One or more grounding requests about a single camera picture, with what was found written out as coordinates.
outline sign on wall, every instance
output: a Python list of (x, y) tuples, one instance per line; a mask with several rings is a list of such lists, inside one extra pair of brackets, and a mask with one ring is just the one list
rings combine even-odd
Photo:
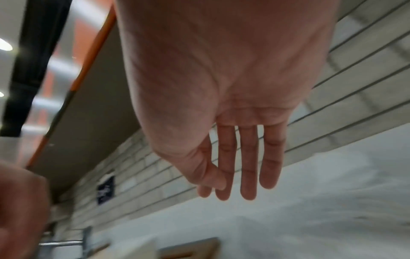
[(101, 205), (106, 201), (111, 200), (114, 195), (115, 188), (115, 175), (114, 171), (111, 170), (105, 174), (99, 181), (97, 185), (97, 203)]

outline brick wall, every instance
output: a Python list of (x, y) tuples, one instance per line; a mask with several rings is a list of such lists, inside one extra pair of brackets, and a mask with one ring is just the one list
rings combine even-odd
[[(285, 165), (410, 122), (409, 68), (410, 1), (367, 0), (341, 17), (318, 83), (291, 117)], [(262, 127), (258, 135), (263, 136)], [(217, 164), (214, 129), (210, 136)], [(240, 172), (238, 133), (237, 139), (235, 170)], [(259, 147), (261, 161), (262, 139)], [(111, 170), (116, 195), (97, 206), (97, 182)], [(60, 197), (75, 204), (64, 237), (77, 238), (78, 229), (89, 225), (98, 232), (196, 196), (195, 186), (152, 153), (139, 131)]]

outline ceiling light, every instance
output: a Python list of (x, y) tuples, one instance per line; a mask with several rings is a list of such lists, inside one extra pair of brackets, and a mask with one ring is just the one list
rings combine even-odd
[(13, 47), (10, 45), (10, 43), (0, 38), (0, 49), (4, 51), (11, 51), (13, 50)]

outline blurry hand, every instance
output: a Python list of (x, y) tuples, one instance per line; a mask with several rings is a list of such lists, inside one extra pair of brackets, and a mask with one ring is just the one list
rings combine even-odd
[(25, 259), (40, 241), (49, 216), (47, 182), (0, 163), (0, 258)]
[[(202, 197), (229, 198), (239, 126), (241, 194), (257, 188), (257, 125), (264, 125), (260, 184), (282, 167), (287, 121), (328, 52), (337, 0), (117, 0), (130, 92), (153, 150)], [(209, 130), (217, 123), (218, 167)]]

